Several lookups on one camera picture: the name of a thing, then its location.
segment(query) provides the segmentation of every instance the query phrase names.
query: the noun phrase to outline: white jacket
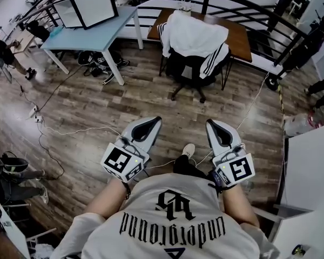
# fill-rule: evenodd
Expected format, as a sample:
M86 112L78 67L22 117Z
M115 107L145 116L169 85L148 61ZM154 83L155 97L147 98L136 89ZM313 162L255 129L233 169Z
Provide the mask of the white jacket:
M200 77L209 76L215 66L229 52L224 43L228 29L220 25L211 25L187 16L176 10L166 23L157 26L163 46L163 56L169 57L170 48L184 57L199 56L206 58L200 68Z

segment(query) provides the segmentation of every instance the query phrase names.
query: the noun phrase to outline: white desk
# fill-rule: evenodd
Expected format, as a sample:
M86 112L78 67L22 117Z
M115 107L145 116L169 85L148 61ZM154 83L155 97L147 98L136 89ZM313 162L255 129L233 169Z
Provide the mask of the white desk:
M124 80L110 55L108 48L113 43L119 31L134 18L134 26L138 38L138 45L143 49L137 7L121 6L118 7L119 16L109 19L88 30L83 28L69 29L63 28L56 36L49 37L42 45L41 49L51 57L54 62L66 73L69 70L57 59L51 50L81 50L101 52L106 59L108 66L112 70L119 85L124 85Z

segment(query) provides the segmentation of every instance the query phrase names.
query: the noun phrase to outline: small wooden table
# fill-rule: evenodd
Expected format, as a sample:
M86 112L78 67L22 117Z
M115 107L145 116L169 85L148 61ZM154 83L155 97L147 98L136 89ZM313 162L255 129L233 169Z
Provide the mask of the small wooden table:
M169 16L174 12L174 10L175 9L168 9L168 8L162 9L153 27L151 28L149 34L147 35L148 39L160 40L157 32L157 26L167 22ZM247 31L244 26L220 17L203 15L198 12L191 12L191 16L198 20L204 21L207 24L216 24L227 28L228 37L225 43L229 46L229 49L231 49L231 57L238 58L249 63L252 62L251 47L249 45ZM163 62L163 57L160 66L160 74L162 72L162 62ZM227 78L232 67L232 63L233 63L232 60L228 63L225 80L223 81L222 78L222 90L226 85Z

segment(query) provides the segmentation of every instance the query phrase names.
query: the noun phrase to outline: brown tabletop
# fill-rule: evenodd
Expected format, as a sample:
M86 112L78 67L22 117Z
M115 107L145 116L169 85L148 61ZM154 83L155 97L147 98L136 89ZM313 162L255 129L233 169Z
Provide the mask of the brown tabletop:
M168 17L174 12L175 9L165 8L161 11L160 15L156 19L153 27L151 28L148 39L160 40L157 32L157 25L167 22ZM202 15L198 12L191 12L191 16L204 21L208 24L221 25L229 30L227 40L225 41L232 51L232 57L242 59L251 63L251 48L249 46L247 32L244 26L211 15Z

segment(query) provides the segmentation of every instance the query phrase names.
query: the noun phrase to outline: black and white square pattern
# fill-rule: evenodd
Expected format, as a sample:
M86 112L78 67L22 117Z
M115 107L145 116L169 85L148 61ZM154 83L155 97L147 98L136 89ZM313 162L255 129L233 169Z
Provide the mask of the black and white square pattern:
M108 167L111 167L113 170L122 173L131 157L132 156L121 151L120 149L114 148L104 161L104 164L106 164Z
M119 176L118 174L114 173L112 170L110 170L110 169L108 169L108 168L106 168L106 167L103 167L103 168L105 168L105 170L106 170L109 174L115 176L117 179L119 179L119 180L123 180L123 179L121 178L121 176Z
M136 174L138 174L141 170L143 170L143 167L141 164L137 165L134 169L132 169L128 174L126 174L126 179L130 180L133 178Z
M252 171L249 167L249 164L248 164L246 158L241 158L239 160L230 162L229 165L231 167L235 181L244 179L244 178L252 175Z

